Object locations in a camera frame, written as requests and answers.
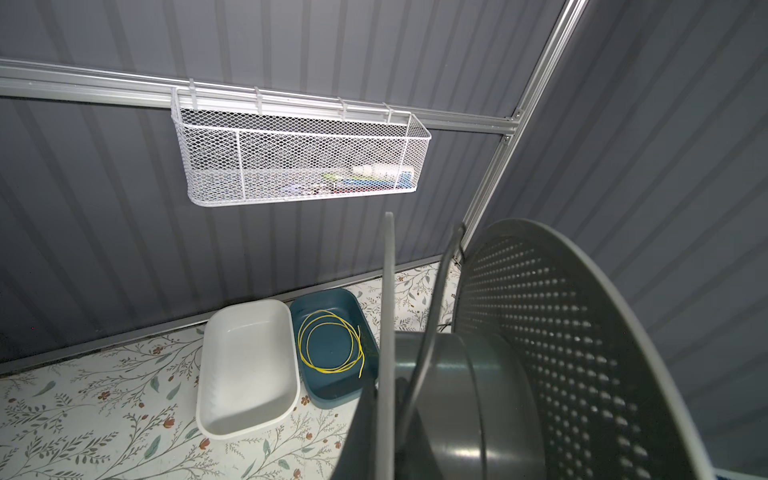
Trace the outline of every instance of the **blue object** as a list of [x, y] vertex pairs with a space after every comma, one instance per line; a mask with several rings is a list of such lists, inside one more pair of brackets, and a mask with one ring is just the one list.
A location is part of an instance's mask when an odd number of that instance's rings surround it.
[[[290, 313], [293, 319], [294, 342], [298, 342], [301, 324], [317, 310], [333, 312], [349, 322], [355, 329], [359, 326], [362, 351], [366, 355], [362, 378], [357, 377], [362, 359], [346, 372], [325, 374], [306, 366], [299, 356], [301, 376], [312, 403], [320, 409], [333, 409], [360, 396], [363, 378], [366, 376], [372, 376], [374, 379], [379, 377], [379, 347], [376, 345], [376, 339], [373, 337], [368, 322], [366, 322], [360, 305], [357, 303], [357, 298], [343, 288], [302, 295], [291, 303]], [[341, 365], [349, 356], [351, 346], [352, 340], [346, 329], [334, 325], [320, 326], [312, 334], [312, 341], [309, 344], [312, 362], [323, 368]]]

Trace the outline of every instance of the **floral tablecloth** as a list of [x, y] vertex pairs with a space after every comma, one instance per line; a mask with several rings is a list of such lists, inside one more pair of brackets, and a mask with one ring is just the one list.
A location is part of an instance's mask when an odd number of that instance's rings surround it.
[[[437, 264], [396, 274], [396, 329], [425, 326]], [[452, 268], [441, 323], [453, 310]], [[347, 287], [379, 338], [381, 279]], [[357, 401], [300, 401], [275, 429], [232, 442], [195, 426], [204, 326], [0, 379], [0, 478], [328, 478]]]

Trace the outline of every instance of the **yellow cord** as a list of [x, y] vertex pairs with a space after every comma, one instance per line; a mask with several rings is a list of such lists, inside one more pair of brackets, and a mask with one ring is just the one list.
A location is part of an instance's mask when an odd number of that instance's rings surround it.
[[[325, 313], [326, 315], [318, 316], [317, 318], [312, 318], [312, 315], [315, 315], [316, 313]], [[301, 348], [301, 341], [304, 337], [304, 333], [306, 332], [306, 329], [310, 327], [313, 323], [315, 323], [317, 320], [324, 319], [324, 318], [333, 318], [339, 320], [339, 322], [323, 322], [318, 323], [312, 329], [306, 336], [306, 358], [304, 358], [304, 351]], [[346, 329], [346, 331], [349, 333], [349, 339], [352, 340], [352, 346], [349, 348], [349, 356], [346, 358], [344, 363], [341, 365], [330, 368], [330, 369], [324, 369], [322, 367], [315, 366], [312, 363], [312, 358], [310, 358], [310, 337], [312, 336], [312, 332], [315, 331], [315, 329], [319, 326], [323, 325], [338, 325], [342, 326]], [[304, 362], [304, 365], [310, 367], [311, 369], [317, 370], [320, 373], [341, 373], [346, 372], [347, 370], [351, 369], [355, 366], [355, 364], [362, 358], [362, 365], [360, 366], [360, 372], [357, 374], [357, 378], [360, 378], [362, 376], [362, 368], [366, 365], [366, 354], [362, 352], [362, 343], [360, 342], [360, 327], [357, 327], [357, 331], [355, 331], [354, 327], [349, 324], [346, 320], [344, 320], [342, 317], [336, 315], [333, 312], [329, 312], [328, 310], [316, 310], [312, 313], [310, 313], [304, 321], [301, 323], [301, 327], [299, 328], [299, 340], [298, 340], [298, 347], [299, 347], [299, 355], [301, 356], [301, 361]], [[352, 359], [352, 354], [355, 351], [355, 341], [357, 341], [357, 358], [353, 362], [350, 362]]]

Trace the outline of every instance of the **white bottle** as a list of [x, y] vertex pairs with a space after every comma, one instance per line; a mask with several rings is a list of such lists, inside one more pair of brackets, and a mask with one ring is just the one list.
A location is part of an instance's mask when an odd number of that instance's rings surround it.
[[408, 178], [413, 178], [413, 167], [396, 164], [358, 165], [352, 167], [352, 173], [362, 177], [379, 178], [382, 180], [395, 180], [397, 174], [400, 173], [400, 179], [402, 180], [403, 174], [409, 174]]

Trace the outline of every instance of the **black cable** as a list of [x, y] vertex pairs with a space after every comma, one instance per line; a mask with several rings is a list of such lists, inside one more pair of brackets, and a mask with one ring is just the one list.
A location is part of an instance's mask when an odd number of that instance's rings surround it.
[[427, 316], [427, 326], [422, 337], [422, 345], [419, 347], [419, 356], [416, 360], [416, 367], [413, 369], [411, 381], [408, 389], [402, 398], [395, 423], [395, 450], [401, 450], [406, 444], [406, 437], [411, 425], [413, 414], [416, 410], [416, 400], [419, 392], [424, 385], [427, 371], [432, 364], [432, 354], [435, 352], [435, 337], [437, 336], [437, 327], [440, 322], [440, 308], [442, 305], [442, 294], [445, 291], [445, 282], [448, 279], [448, 271], [451, 267], [451, 261], [454, 253], [460, 248], [462, 238], [466, 228], [462, 223], [456, 226], [448, 242], [448, 248], [440, 258], [440, 266], [437, 270], [435, 279], [435, 289], [432, 291], [432, 302], [429, 304], [429, 315]]

